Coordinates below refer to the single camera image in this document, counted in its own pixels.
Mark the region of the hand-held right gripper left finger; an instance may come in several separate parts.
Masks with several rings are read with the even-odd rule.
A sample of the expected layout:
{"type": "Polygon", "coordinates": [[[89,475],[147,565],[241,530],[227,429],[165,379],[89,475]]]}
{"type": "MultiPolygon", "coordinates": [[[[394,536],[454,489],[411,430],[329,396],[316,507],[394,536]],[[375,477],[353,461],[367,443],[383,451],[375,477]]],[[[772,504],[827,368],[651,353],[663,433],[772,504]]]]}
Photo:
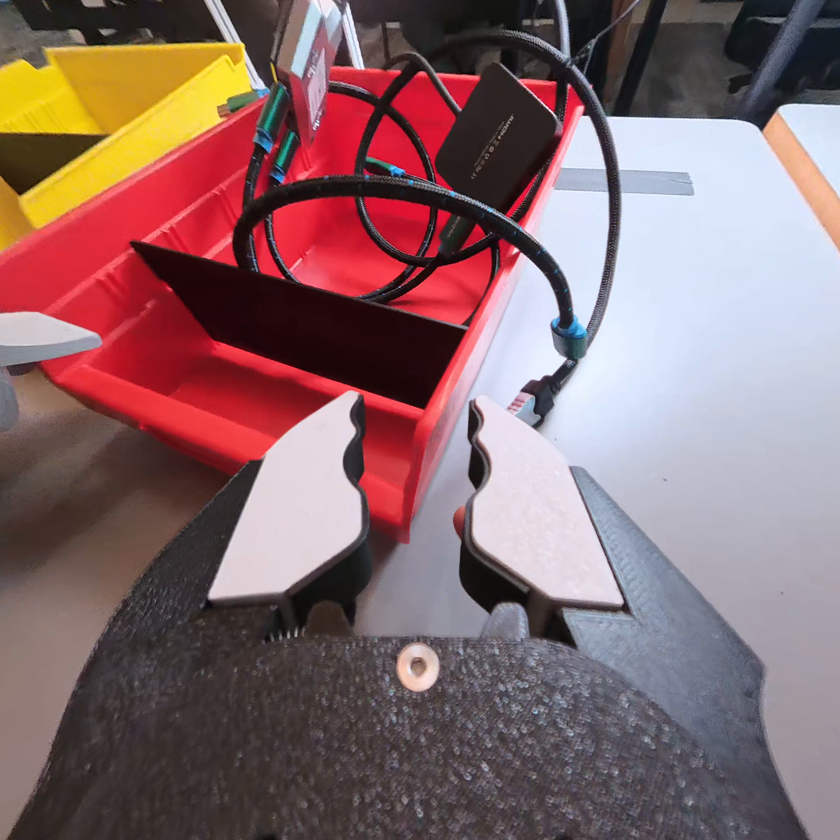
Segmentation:
{"type": "Polygon", "coordinates": [[[345,392],[264,454],[207,600],[277,603],[362,548],[370,530],[364,398],[345,392]]]}

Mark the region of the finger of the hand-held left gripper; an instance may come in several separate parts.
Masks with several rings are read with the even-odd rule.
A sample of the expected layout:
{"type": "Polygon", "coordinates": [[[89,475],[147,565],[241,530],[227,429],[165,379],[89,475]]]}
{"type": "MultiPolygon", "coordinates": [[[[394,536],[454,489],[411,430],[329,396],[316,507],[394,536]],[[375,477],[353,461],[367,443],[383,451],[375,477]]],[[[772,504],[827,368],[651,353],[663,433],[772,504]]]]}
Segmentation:
{"type": "Polygon", "coordinates": [[[36,311],[1,314],[1,366],[36,364],[102,346],[96,332],[36,311]]]}

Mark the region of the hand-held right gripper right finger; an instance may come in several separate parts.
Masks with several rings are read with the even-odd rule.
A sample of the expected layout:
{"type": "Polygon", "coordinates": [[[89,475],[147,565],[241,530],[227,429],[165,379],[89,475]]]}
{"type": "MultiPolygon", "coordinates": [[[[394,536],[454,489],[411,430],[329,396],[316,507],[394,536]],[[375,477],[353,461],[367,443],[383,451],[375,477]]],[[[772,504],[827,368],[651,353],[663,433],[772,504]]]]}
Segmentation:
{"type": "Polygon", "coordinates": [[[469,404],[463,547],[552,606],[617,611],[623,594],[572,469],[533,427],[481,395],[469,404]]]}

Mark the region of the red plastic bin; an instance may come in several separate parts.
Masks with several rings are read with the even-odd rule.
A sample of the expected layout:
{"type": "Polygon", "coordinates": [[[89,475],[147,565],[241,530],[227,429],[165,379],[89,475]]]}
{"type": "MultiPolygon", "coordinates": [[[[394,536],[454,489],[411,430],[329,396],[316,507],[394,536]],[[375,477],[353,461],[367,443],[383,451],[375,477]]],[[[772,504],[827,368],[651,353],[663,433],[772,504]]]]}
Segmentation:
{"type": "MultiPolygon", "coordinates": [[[[2,312],[42,312],[101,336],[101,347],[43,363],[91,410],[233,475],[348,390],[366,411],[364,476],[374,526],[401,542],[455,428],[516,283],[522,256],[500,244],[435,271],[390,308],[467,328],[465,358],[425,408],[262,359],[211,339],[133,250],[162,246],[236,266],[231,238],[259,106],[227,119],[2,254],[2,312]]],[[[397,272],[364,233],[352,197],[275,215],[302,285],[356,298],[397,272]]]]}

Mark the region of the yellow plastic bin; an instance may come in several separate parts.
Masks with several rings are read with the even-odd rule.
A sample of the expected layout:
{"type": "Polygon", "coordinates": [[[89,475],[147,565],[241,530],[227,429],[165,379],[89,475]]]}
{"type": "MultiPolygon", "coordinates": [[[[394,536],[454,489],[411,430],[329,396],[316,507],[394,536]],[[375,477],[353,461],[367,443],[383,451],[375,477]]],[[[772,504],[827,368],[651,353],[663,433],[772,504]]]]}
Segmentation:
{"type": "Polygon", "coordinates": [[[2,67],[2,132],[97,133],[108,138],[17,195],[2,179],[7,249],[170,153],[250,93],[240,44],[73,46],[45,50],[39,69],[2,67]]]}

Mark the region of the black HDMI switch box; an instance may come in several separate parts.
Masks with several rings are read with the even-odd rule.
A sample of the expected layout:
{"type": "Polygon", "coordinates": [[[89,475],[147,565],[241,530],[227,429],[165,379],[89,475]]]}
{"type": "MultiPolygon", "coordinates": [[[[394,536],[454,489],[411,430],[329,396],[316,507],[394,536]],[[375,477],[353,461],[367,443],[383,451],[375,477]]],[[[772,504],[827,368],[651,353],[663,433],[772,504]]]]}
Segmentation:
{"type": "Polygon", "coordinates": [[[257,122],[254,151],[248,165],[243,199],[245,227],[236,228],[234,250],[240,267],[257,271],[254,228],[262,222],[273,262],[286,280],[298,282],[281,257],[274,234],[276,210],[318,198],[352,197],[362,226],[375,246],[402,262],[404,271],[379,289],[357,299],[389,305],[404,298],[445,266],[491,254],[490,280],[501,262],[500,241],[519,249],[538,267],[553,291],[559,315],[551,321],[554,348],[563,357],[554,373],[525,384],[508,411],[539,427],[591,348],[610,300],[622,222],[622,189],[616,145],[602,104],[567,52],[526,31],[507,28],[469,29],[434,47],[429,56],[409,51],[386,64],[404,64],[382,94],[330,82],[329,72],[343,37],[346,2],[282,2],[272,46],[275,74],[257,122]],[[436,171],[414,128],[393,108],[397,96],[423,71],[444,105],[456,117],[456,103],[432,61],[465,47],[500,48],[526,53],[549,66],[558,81],[556,104],[564,109],[570,87],[590,116],[600,144],[608,184],[608,228],[601,285],[591,318],[584,326],[574,313],[571,290],[562,269],[545,249],[526,236],[519,222],[530,208],[548,162],[516,200],[501,213],[464,194],[453,192],[436,171]],[[360,99],[373,107],[349,175],[320,176],[283,185],[294,155],[310,144],[322,122],[328,92],[360,99]]]}

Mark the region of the dark grey usb hub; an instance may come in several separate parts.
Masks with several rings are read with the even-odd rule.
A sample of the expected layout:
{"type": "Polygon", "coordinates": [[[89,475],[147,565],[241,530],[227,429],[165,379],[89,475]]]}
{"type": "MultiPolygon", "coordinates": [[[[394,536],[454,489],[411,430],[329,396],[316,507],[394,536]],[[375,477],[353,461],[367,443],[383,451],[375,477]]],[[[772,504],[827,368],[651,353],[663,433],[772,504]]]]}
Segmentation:
{"type": "Polygon", "coordinates": [[[442,142],[436,171],[455,193],[507,214],[556,151],[560,119],[501,63],[481,73],[442,142]]]}

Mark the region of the black bin divider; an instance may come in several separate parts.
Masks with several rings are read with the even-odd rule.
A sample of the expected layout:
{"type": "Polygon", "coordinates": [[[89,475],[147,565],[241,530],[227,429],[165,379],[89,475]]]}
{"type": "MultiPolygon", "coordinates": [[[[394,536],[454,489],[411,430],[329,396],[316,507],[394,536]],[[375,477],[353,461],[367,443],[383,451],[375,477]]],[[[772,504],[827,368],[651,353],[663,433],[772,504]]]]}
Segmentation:
{"type": "Polygon", "coordinates": [[[467,328],[140,241],[133,250],[214,341],[425,408],[467,328]]]}
{"type": "Polygon", "coordinates": [[[97,133],[1,133],[1,178],[23,195],[108,138],[97,133]]]}

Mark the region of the grey tape strip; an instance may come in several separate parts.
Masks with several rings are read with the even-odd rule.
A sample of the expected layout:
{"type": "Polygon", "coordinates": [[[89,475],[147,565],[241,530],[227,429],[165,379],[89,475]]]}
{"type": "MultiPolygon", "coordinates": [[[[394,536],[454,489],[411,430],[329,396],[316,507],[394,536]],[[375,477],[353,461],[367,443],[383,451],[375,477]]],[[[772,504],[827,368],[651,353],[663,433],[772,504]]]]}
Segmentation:
{"type": "MultiPolygon", "coordinates": [[[[621,170],[619,184],[625,194],[693,196],[694,183],[684,171],[621,170]]],[[[554,189],[564,192],[607,193],[606,171],[569,167],[559,173],[554,189]]]]}

